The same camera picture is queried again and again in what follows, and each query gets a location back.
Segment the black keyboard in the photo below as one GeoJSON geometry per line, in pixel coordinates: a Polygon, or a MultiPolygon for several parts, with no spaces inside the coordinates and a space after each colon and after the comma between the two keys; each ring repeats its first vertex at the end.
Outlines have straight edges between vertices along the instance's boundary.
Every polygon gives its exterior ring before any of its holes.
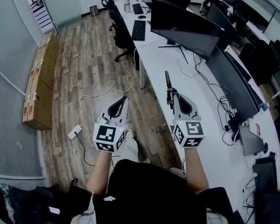
{"type": "Polygon", "coordinates": [[[133,41],[145,41],[145,24],[146,21],[135,20],[132,33],[133,41]]]}
{"type": "Polygon", "coordinates": [[[142,10],[142,7],[140,6],[140,3],[136,3],[136,4],[133,4],[133,10],[134,10],[134,13],[135,14],[143,14],[143,10],[142,10]]]}

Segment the metal trash bin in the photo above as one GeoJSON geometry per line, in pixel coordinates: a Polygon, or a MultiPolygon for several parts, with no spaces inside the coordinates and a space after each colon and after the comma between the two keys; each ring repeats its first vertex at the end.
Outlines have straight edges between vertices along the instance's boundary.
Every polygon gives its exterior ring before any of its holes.
{"type": "Polygon", "coordinates": [[[90,14],[92,17],[98,15],[98,6],[97,5],[91,6],[89,9],[90,9],[90,14]]]}

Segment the bottle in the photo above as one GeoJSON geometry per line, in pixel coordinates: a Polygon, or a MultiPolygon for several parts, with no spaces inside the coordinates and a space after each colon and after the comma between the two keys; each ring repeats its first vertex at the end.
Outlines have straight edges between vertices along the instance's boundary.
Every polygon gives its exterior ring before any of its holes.
{"type": "Polygon", "coordinates": [[[130,0],[125,0],[125,12],[129,13],[131,11],[130,0]]]}

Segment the stacked cardboard boxes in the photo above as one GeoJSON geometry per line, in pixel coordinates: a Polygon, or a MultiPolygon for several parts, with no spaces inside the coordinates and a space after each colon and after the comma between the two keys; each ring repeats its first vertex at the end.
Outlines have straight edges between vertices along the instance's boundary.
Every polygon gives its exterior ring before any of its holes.
{"type": "Polygon", "coordinates": [[[26,89],[23,123],[38,129],[52,128],[52,100],[58,43],[53,33],[45,35],[37,51],[26,89]]]}

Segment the white marker cube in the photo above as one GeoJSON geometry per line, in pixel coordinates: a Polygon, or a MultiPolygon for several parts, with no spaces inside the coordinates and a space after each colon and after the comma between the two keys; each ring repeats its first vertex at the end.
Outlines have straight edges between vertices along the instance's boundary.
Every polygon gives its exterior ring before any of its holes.
{"type": "Polygon", "coordinates": [[[115,153],[125,138],[124,127],[94,124],[92,140],[97,150],[115,153]]]}
{"type": "Polygon", "coordinates": [[[173,135],[181,147],[198,147],[204,139],[201,121],[178,120],[173,135]]]}

